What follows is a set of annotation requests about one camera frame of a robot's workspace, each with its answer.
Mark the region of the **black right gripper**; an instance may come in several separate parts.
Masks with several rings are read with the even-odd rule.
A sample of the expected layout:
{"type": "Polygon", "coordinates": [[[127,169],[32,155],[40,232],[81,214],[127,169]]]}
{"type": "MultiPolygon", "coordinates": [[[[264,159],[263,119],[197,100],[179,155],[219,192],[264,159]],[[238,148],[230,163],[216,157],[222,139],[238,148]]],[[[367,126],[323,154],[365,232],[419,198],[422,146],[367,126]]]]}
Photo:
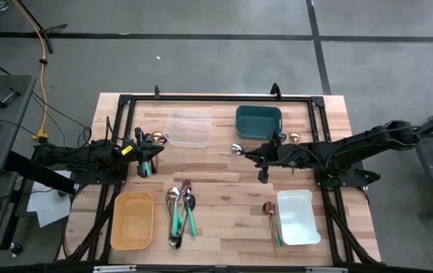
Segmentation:
{"type": "Polygon", "coordinates": [[[258,149],[245,152],[245,156],[251,156],[251,160],[261,168],[258,174],[259,182],[268,183],[268,168],[270,166],[285,165],[290,152],[290,144],[283,144],[283,140],[286,140],[286,135],[273,130],[268,143],[262,144],[258,149]]]}

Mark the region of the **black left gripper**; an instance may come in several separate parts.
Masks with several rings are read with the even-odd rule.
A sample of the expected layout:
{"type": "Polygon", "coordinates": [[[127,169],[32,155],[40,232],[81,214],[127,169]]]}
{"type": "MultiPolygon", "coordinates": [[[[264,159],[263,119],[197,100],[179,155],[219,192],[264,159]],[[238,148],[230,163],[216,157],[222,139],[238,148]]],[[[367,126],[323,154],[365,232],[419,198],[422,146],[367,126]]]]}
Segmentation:
{"type": "MultiPolygon", "coordinates": [[[[136,137],[136,158],[138,159],[137,174],[141,178],[147,178],[151,175],[152,169],[148,166],[147,159],[144,154],[144,145],[146,144],[145,135],[140,127],[136,127],[134,132],[136,137]]],[[[149,148],[153,150],[151,152],[152,157],[156,157],[164,150],[164,146],[159,144],[151,144],[149,148]]]]}

